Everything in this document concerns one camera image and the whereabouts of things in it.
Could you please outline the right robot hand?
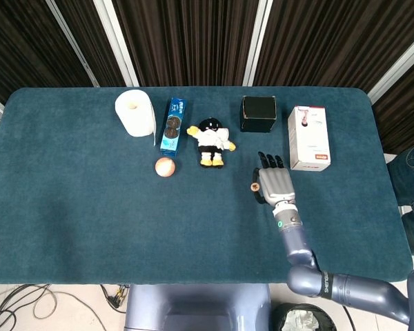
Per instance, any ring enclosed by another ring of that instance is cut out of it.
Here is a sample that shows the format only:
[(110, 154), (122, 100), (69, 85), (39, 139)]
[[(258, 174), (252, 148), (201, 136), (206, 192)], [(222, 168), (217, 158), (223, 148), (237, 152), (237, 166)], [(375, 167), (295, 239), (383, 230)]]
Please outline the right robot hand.
[(279, 155), (258, 152), (261, 167), (252, 174), (250, 189), (259, 204), (275, 207), (278, 203), (295, 203), (295, 190), (289, 171)]

